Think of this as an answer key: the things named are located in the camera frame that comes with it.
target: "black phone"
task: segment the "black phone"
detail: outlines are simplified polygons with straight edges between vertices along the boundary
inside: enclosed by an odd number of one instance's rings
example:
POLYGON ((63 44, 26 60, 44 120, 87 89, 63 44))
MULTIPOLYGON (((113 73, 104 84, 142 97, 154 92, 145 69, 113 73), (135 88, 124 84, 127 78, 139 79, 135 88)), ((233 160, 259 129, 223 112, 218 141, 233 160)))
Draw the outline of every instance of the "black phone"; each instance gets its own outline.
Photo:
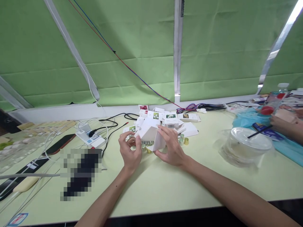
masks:
MULTIPOLYGON (((27 167, 29 167, 24 173, 34 173, 36 172, 41 166, 43 166, 47 161, 47 157, 39 158, 35 163, 35 159, 28 163, 26 166, 24 166, 22 169, 20 169, 17 173, 22 173, 24 170, 26 170, 27 167)), ((6 189, 6 187, 14 180, 15 178, 10 178, 6 180, 4 183, 0 185, 0 193, 3 192, 3 190, 6 189)), ((9 194, 13 192, 13 189, 25 179, 25 177, 17 178, 9 188, 7 188, 4 193, 0 196, 0 201, 4 200, 9 194)))
POLYGON ((57 154, 60 149, 64 148, 73 138, 76 137, 76 134, 69 134, 63 136, 57 143, 52 145, 46 150, 47 155, 57 154))

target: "green window blind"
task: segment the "green window blind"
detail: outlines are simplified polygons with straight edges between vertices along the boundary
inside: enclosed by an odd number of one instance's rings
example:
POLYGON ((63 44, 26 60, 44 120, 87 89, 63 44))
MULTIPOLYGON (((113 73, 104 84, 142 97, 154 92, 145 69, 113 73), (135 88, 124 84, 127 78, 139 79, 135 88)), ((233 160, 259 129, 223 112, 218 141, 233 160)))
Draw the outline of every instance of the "green window blind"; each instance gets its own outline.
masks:
POLYGON ((302 88, 302 57, 303 12, 301 11, 265 77, 261 92, 265 94, 276 90, 278 83, 289 83, 288 90, 302 88))
POLYGON ((255 94, 296 0, 185 1, 181 101, 255 94))
POLYGON ((13 107, 8 101, 6 101, 2 96, 0 96, 0 109, 3 109, 5 111, 11 111, 16 109, 13 107))
POLYGON ((0 20, 0 75, 30 104, 94 102, 43 0, 1 1, 0 20))
MULTIPOLYGON (((174 101, 174 1, 77 3, 120 58, 155 91, 174 101)), ((167 103, 118 60, 69 1, 54 0, 54 4, 99 89, 101 105, 167 103)))

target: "light green table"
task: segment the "light green table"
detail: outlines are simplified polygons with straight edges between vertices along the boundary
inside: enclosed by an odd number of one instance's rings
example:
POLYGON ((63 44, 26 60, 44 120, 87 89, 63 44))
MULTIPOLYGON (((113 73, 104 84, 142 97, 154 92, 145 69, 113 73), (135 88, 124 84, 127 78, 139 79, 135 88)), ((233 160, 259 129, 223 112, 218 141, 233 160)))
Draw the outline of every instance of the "light green table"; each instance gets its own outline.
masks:
MULTIPOLYGON (((199 135, 189 137, 189 145, 183 146, 184 152, 214 171, 240 183, 267 201, 303 198, 303 168, 279 152, 266 155, 258 171, 237 168, 227 163, 218 153, 215 144, 221 130, 231 129, 233 114, 227 112, 208 112, 200 114, 201 122, 194 123, 199 135)), ((116 118, 119 125, 128 120, 116 118)), ((65 134, 73 133, 70 129, 65 134)), ((35 197, 22 210, 29 213, 22 225, 59 223, 77 221, 81 218, 96 198, 109 186, 123 166, 117 142, 122 129, 110 137, 103 163, 108 168, 94 179, 93 186, 83 196, 74 197, 72 201, 60 201, 60 192, 66 186, 67 179, 61 177, 45 178, 39 186, 35 197)), ((82 142, 75 138, 66 148, 71 149, 82 142)), ((38 156, 38 152, 23 160, 19 167, 14 166, 5 174, 15 173, 26 163, 38 156)), ((39 169, 43 171, 50 164, 39 169)), ((54 164, 50 173, 59 171, 59 164, 54 164)), ((1 214, 1 224, 8 221, 24 201, 29 192, 17 197, 1 214)), ((176 167, 162 162, 154 154, 144 155, 140 167, 133 175, 111 217, 169 212, 197 208, 221 206, 203 186, 193 177, 176 167)))

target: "blue wire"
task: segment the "blue wire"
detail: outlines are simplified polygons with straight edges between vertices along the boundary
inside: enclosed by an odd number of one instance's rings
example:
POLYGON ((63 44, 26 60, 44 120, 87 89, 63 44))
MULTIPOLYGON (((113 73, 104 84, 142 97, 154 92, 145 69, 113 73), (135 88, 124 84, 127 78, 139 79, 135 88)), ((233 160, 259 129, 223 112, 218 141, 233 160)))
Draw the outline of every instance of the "blue wire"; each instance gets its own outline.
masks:
MULTIPOLYGON (((77 6, 81 9, 81 11, 85 14, 85 16, 88 18, 88 20, 92 23, 92 25, 95 27, 95 29, 99 32, 99 30, 96 28, 96 26, 94 25, 94 23, 91 21, 91 19, 89 19, 89 17, 86 15, 86 13, 83 11, 83 9, 79 6, 79 4, 74 0, 74 2, 77 4, 77 6)), ((108 44, 108 42, 105 40, 105 38, 102 36, 102 34, 99 32, 99 34, 101 35, 101 37, 104 39, 104 41, 107 43, 107 45, 110 47, 110 49, 112 50, 112 51, 114 51, 113 49, 112 49, 112 47, 108 44)), ((127 68, 133 73, 133 74, 135 74, 140 80, 142 80, 141 79, 141 77, 139 77, 131 68, 129 68, 128 66, 127 66, 127 68)), ((161 96, 160 94, 158 94, 154 89, 152 89, 147 83, 145 83, 145 81, 144 80, 142 80, 142 82, 146 85, 146 86, 148 86, 153 92, 155 92, 158 96, 160 96, 160 97, 162 97, 162 98, 164 98, 163 96, 161 96)))
MULTIPOLYGON (((82 10, 82 12, 86 15, 86 13, 83 11, 83 9, 79 6, 79 4, 74 0, 74 2, 77 4, 77 6, 82 10)), ((92 23, 92 25, 95 27, 95 29, 99 32, 99 30, 96 28, 96 26, 94 25, 94 23, 91 21, 91 19, 89 19, 89 21, 92 23)), ((107 45, 111 48, 112 51, 114 51, 112 49, 112 47, 108 44, 108 42, 105 40, 105 38, 101 35, 101 37, 104 39, 104 41, 107 43, 107 45)))

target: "blue plastic bag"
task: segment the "blue plastic bag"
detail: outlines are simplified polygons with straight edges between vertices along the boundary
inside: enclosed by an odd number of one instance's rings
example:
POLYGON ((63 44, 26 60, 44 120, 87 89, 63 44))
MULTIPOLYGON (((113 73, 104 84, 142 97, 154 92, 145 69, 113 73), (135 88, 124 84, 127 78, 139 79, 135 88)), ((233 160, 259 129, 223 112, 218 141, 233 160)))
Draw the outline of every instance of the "blue plastic bag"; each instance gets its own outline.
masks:
MULTIPOLYGON (((233 121, 233 127, 253 129, 252 125, 256 122, 263 125, 269 125, 270 117, 271 116, 258 116, 258 112, 255 109, 250 108, 245 113, 237 114, 237 117, 233 121)), ((273 141, 275 149, 303 167, 303 146, 286 138, 282 134, 280 135, 284 138, 284 140, 280 142, 273 141)))

